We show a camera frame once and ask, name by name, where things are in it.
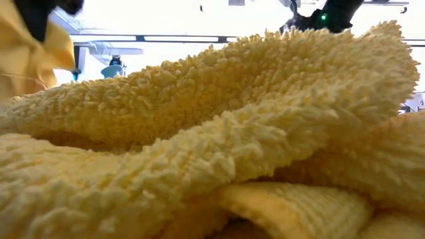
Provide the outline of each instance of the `bright background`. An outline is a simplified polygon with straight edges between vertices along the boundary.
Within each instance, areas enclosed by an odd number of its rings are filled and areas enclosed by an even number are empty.
[[[321,8],[324,1],[305,0],[299,12],[310,15]],[[397,20],[407,39],[425,39],[421,29],[425,17],[424,0],[410,0],[408,11],[400,14],[400,6],[363,5],[356,13],[352,31],[359,35],[371,26],[389,20]],[[86,0],[83,11],[76,18],[66,20],[81,33],[93,34],[141,34],[141,35],[226,35],[248,36],[266,30],[276,31],[292,15],[278,0],[245,0],[243,7],[228,6],[228,0]],[[209,44],[115,42],[114,47],[141,48],[142,55],[122,55],[127,74],[164,60],[178,60],[188,54],[197,54]],[[425,48],[414,48],[412,56],[425,64]],[[85,69],[78,81],[103,78],[104,64],[92,55],[86,55]],[[425,67],[419,66],[425,75]],[[57,70],[60,83],[72,81],[72,75]],[[418,90],[425,90],[422,77]]]

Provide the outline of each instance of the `yellow shirt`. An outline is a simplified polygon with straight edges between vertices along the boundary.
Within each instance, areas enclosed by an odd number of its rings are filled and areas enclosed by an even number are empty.
[[[56,86],[53,69],[75,68],[68,33],[49,22],[45,42],[37,41],[11,0],[0,0],[0,35],[0,101]]]

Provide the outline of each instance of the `white wall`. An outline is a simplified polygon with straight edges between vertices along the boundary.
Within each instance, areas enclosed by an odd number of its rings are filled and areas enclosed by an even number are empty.
[[[68,84],[74,81],[74,76],[68,70],[54,69],[53,71],[57,79],[57,86],[60,86],[61,84]]]
[[[418,19],[423,19],[423,17],[418,15],[413,6],[409,6],[405,14],[400,14],[401,10],[402,7],[398,6],[363,5],[351,21],[353,24],[351,30],[356,35],[360,35],[380,22],[397,20],[398,24],[402,26],[402,32],[405,38],[418,39],[425,37],[425,33],[418,31],[415,24]]]
[[[87,33],[242,36],[278,30],[292,15],[278,0],[245,2],[229,7],[228,0],[86,1],[76,19],[90,29]]]
[[[127,65],[126,73],[140,71],[146,66],[160,65],[164,60],[177,61],[188,55],[195,55],[207,49],[211,44],[189,44],[189,43],[147,43],[140,42],[130,47],[143,49],[143,55],[123,55],[122,61]],[[220,49],[225,44],[214,44],[215,49]],[[122,47],[125,44],[114,44]]]
[[[413,112],[417,112],[420,109],[424,108],[424,106],[423,106],[424,101],[423,100],[424,100],[423,94],[417,93],[417,94],[414,94],[411,99],[407,100],[404,103],[404,105],[410,107],[410,109]]]
[[[85,53],[86,63],[84,65],[83,71],[78,76],[77,81],[81,82],[84,80],[103,79],[104,76],[102,75],[102,73],[100,73],[100,71],[106,66],[102,64],[98,59],[94,58],[94,56],[92,56],[88,50],[86,50]]]
[[[420,80],[415,90],[425,92],[425,47],[415,47],[412,49],[412,57],[421,65],[417,66],[420,74]]]

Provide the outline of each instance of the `pile of towels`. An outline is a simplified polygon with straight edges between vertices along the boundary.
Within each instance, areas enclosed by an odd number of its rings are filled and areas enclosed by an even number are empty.
[[[0,238],[423,239],[395,22],[251,36],[0,109]]]

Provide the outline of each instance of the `blue object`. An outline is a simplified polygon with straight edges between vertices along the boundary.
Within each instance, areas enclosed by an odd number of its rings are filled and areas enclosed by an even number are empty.
[[[111,65],[103,69],[100,73],[104,75],[105,78],[114,78],[116,76],[121,76],[123,74],[123,68],[120,65]]]

